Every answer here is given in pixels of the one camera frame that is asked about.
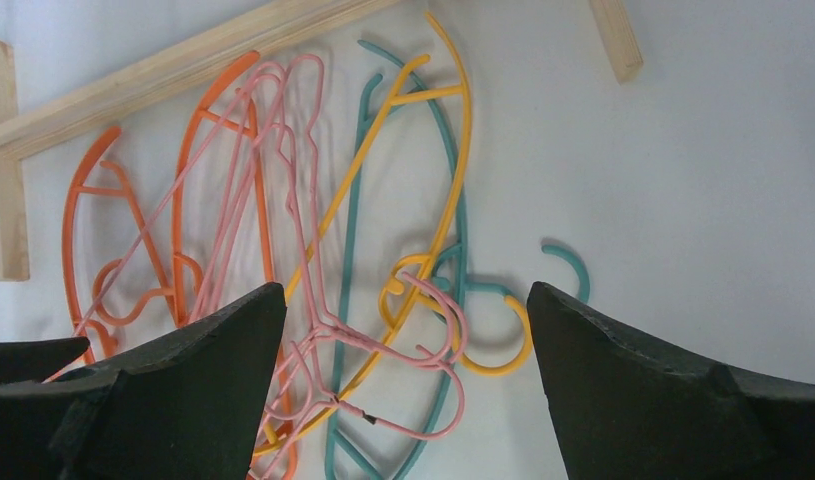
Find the black left arm gripper tip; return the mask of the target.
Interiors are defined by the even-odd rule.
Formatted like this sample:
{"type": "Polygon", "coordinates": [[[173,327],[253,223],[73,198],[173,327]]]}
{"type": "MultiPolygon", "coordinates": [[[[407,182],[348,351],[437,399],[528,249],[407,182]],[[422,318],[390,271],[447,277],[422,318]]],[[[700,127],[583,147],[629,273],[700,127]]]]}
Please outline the black left arm gripper tip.
{"type": "Polygon", "coordinates": [[[41,382],[83,355],[90,341],[82,336],[44,341],[0,342],[0,385],[41,382]]]}

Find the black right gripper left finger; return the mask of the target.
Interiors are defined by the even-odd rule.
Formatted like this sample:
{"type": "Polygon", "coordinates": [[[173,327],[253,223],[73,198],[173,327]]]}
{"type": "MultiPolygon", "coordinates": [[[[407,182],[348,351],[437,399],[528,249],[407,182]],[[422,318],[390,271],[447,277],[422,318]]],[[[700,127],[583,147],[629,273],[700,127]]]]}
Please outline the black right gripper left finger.
{"type": "Polygon", "coordinates": [[[287,307],[264,284],[188,326],[0,385],[0,479],[242,479],[287,307]]]}

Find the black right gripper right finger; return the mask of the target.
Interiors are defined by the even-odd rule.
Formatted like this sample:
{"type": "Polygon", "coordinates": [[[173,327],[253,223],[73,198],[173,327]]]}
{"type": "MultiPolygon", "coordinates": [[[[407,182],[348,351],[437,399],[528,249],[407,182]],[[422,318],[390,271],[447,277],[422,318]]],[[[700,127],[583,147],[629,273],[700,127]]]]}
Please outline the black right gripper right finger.
{"type": "Polygon", "coordinates": [[[545,283],[527,311],[572,479],[815,479],[815,384],[742,369],[545,283]]]}

